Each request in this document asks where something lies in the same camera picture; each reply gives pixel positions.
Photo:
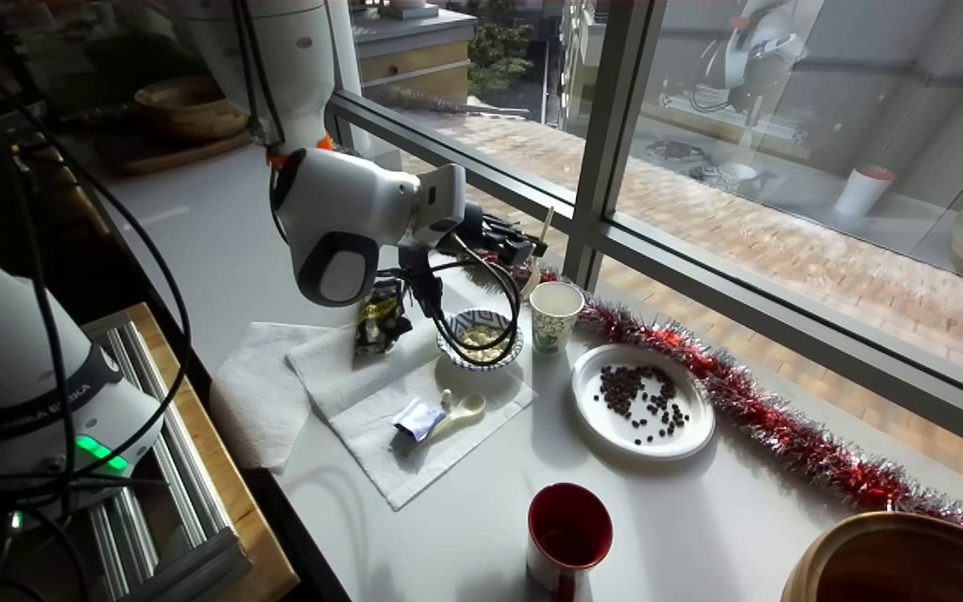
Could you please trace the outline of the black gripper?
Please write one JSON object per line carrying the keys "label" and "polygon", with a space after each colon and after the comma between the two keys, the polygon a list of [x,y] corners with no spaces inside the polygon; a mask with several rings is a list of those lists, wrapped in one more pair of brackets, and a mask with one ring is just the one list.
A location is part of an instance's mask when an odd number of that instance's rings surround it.
{"label": "black gripper", "polygon": [[521,235],[515,223],[469,206],[460,235],[469,248],[508,268],[513,278],[528,278],[539,266],[537,254],[550,252],[543,235]]}

